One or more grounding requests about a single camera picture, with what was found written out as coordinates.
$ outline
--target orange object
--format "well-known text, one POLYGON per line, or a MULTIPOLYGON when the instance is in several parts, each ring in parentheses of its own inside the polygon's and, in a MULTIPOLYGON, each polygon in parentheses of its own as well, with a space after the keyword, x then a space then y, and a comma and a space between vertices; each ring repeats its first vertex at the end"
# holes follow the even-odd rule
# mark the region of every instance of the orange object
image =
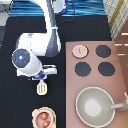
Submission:
POLYGON ((44 126, 45 128, 47 128, 47 127, 49 126, 49 124, 50 124, 50 121, 44 121, 44 122, 43 122, 43 126, 44 126))
POLYGON ((41 117, 41 119, 46 120, 48 118, 48 113, 43 112, 43 113, 40 114, 40 117, 41 117))

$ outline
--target table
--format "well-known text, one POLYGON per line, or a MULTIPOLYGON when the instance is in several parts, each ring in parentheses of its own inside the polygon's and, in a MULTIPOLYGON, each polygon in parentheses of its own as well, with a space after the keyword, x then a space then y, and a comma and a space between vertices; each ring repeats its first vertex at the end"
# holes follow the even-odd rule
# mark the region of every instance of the table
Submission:
MULTIPOLYGON (((90 86, 100 87, 107 91, 112 96, 114 103, 120 103, 126 99, 124 95, 126 87, 114 41, 74 41, 66 43, 66 128, 74 126, 76 128, 90 128, 79 119, 75 110, 77 95, 84 88, 90 86), (77 59, 73 56, 72 49, 76 45, 84 45, 88 48, 89 53, 85 58, 77 59), (111 49, 110 56, 102 58, 96 54, 96 48, 100 45, 108 46, 111 49), (90 74, 81 77, 75 73, 75 65, 79 62, 89 64, 90 74), (98 71, 101 62, 111 63, 115 68, 114 74, 111 76, 101 75, 98 71)), ((116 111, 114 120, 105 128, 128 128, 127 117, 128 110, 116 111)))

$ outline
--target black circular marker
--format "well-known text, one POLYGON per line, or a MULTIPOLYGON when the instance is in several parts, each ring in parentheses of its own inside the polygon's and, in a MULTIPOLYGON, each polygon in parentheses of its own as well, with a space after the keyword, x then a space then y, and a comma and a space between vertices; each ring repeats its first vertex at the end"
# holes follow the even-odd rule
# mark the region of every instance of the black circular marker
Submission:
POLYGON ((102 62, 98 66, 100 74, 103 76, 112 76, 115 72, 114 66, 109 62, 102 62))
POLYGON ((75 66, 75 72, 79 76, 82 76, 82 77, 87 76, 89 75, 90 71, 91 71, 91 68, 89 64, 87 64, 86 62, 79 62, 75 66))
POLYGON ((106 45, 99 45, 96 48, 96 54, 102 58, 106 58, 111 55, 111 49, 106 45))

